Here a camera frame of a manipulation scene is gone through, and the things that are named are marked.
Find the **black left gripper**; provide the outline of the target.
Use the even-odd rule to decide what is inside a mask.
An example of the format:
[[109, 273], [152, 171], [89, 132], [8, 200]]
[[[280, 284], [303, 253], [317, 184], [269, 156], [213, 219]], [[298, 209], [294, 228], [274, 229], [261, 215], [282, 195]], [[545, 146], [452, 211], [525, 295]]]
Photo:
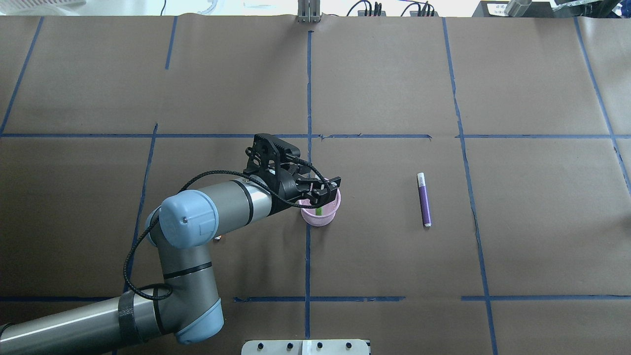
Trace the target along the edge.
[[311, 205], [326, 205], [333, 202], [337, 196], [341, 185], [341, 177], [332, 179], [311, 178], [309, 183], [304, 182], [306, 174], [310, 173], [313, 167], [306, 164], [284, 163], [268, 164], [266, 182], [272, 191], [275, 191], [280, 198], [273, 198], [271, 207], [288, 208], [289, 205], [282, 200], [298, 204], [300, 200], [307, 200]]

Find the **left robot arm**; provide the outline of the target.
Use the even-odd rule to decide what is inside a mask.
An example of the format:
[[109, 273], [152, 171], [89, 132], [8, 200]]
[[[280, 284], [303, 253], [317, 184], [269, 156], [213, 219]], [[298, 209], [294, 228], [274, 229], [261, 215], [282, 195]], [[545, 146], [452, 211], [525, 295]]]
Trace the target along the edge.
[[255, 165], [205, 188], [188, 182], [150, 215], [138, 240], [158, 251], [159, 284], [138, 287], [128, 269], [119, 297], [1, 328], [3, 355], [101, 355], [172, 334], [181, 344], [202, 342], [224, 324], [208, 245], [214, 238], [296, 207], [322, 207], [338, 196], [341, 178], [306, 177], [314, 167], [297, 159]]

